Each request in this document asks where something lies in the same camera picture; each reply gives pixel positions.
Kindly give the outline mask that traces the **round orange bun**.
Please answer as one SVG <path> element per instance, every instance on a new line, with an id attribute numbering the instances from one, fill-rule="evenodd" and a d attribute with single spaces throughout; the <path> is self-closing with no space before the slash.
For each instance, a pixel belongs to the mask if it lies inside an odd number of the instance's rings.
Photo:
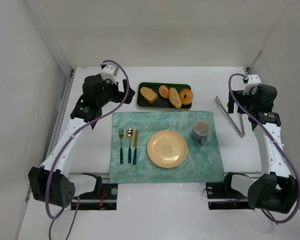
<path id="1" fill-rule="evenodd" d="M 161 85 L 158 89 L 160 96 L 164 99 L 168 99 L 170 95 L 170 90 L 167 86 Z"/>

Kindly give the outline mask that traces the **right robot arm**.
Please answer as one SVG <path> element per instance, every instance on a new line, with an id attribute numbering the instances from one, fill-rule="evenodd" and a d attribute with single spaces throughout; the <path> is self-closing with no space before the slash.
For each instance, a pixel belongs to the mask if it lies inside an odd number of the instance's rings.
<path id="1" fill-rule="evenodd" d="M 266 84 L 250 84 L 244 90 L 229 90 L 228 113 L 246 114 L 257 139 L 261 177 L 253 181 L 244 174 L 230 172 L 227 188 L 247 198 L 249 207 L 263 212 L 287 214 L 300 205 L 300 177 L 283 151 L 280 116 L 273 112 L 277 89 Z"/>

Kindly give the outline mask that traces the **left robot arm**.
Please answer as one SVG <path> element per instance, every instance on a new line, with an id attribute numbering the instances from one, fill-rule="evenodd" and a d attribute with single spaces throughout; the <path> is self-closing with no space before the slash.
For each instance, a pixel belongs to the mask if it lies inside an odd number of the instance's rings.
<path id="1" fill-rule="evenodd" d="M 122 83 L 123 91 L 120 91 L 114 77 L 103 73 L 84 79 L 82 95 L 70 114 L 63 136 L 46 160 L 29 170 L 28 179 L 35 200 L 65 209 L 75 197 L 100 191 L 102 183 L 97 175 L 83 173 L 73 179 L 68 178 L 73 161 L 71 152 L 84 131 L 93 130 L 96 123 L 107 116 L 102 112 L 106 104 L 113 102 L 121 106 L 131 103 L 135 91 L 129 80 L 123 79 Z"/>

